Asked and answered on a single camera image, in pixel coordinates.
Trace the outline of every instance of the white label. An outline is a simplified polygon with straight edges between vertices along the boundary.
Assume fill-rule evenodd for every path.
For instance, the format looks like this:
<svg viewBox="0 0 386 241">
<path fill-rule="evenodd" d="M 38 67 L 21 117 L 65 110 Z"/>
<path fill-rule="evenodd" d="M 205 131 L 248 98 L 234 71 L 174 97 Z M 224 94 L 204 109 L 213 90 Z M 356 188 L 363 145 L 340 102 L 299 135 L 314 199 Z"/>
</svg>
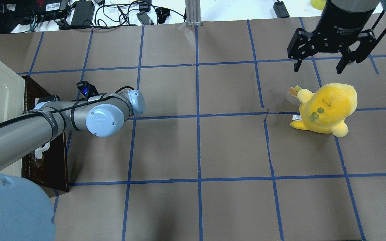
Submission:
<svg viewBox="0 0 386 241">
<path fill-rule="evenodd" d="M 301 116 L 294 114 L 293 121 L 301 121 Z"/>
<path fill-rule="evenodd" d="M 52 11 L 52 10 L 58 10 L 59 6 L 60 6 L 60 3 L 47 4 L 46 5 L 46 12 L 47 11 Z"/>
</svg>

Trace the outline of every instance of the yellow duck toy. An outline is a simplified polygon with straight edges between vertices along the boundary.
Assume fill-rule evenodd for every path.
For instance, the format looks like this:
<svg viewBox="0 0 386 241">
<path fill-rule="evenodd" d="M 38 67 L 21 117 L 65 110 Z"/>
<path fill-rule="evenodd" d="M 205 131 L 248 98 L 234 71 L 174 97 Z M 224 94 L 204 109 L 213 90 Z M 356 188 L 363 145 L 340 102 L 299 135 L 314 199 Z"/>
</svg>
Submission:
<svg viewBox="0 0 386 241">
<path fill-rule="evenodd" d="M 291 122 L 292 127 L 318 133 L 333 133 L 337 137 L 346 136 L 349 130 L 344 121 L 355 111 L 358 104 L 354 87 L 331 83 L 312 93 L 297 86 L 290 87 L 289 93 L 301 102 L 302 120 Z"/>
</svg>

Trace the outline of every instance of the blue round cap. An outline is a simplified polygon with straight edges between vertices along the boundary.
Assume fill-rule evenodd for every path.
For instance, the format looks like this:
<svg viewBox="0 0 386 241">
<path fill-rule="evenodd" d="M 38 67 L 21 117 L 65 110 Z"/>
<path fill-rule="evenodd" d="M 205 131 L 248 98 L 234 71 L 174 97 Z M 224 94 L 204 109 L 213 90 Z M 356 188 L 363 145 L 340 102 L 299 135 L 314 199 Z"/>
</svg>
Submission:
<svg viewBox="0 0 386 241">
<path fill-rule="evenodd" d="M 124 114 L 115 105 L 101 104 L 93 107 L 86 117 L 90 133 L 107 137 L 116 133 L 124 124 Z"/>
<path fill-rule="evenodd" d="M 55 211 L 35 183 L 0 173 L 0 240 L 54 241 Z"/>
<path fill-rule="evenodd" d="M 127 94 L 133 107 L 133 115 L 142 115 L 145 112 L 145 100 L 142 93 L 139 90 L 129 90 Z"/>
</svg>

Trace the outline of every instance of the plush toy tag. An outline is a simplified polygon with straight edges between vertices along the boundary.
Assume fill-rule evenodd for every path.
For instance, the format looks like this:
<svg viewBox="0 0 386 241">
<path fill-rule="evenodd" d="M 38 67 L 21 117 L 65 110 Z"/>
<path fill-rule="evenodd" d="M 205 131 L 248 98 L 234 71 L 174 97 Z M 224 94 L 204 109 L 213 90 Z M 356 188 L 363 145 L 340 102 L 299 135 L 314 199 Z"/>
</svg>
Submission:
<svg viewBox="0 0 386 241">
<path fill-rule="evenodd" d="M 294 114 L 293 121 L 301 121 L 301 116 Z"/>
</svg>

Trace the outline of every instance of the green spot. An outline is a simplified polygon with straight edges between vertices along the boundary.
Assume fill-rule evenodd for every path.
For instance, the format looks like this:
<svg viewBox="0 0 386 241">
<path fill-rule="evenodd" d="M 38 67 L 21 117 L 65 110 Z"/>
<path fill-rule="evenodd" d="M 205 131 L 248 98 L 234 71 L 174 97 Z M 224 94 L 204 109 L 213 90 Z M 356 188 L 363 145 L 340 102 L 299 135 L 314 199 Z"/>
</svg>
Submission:
<svg viewBox="0 0 386 241">
<path fill-rule="evenodd" d="M 316 112 L 312 113 L 311 117 L 312 117 L 313 119 L 319 119 L 319 115 L 318 115 L 318 113 L 316 113 Z"/>
</svg>

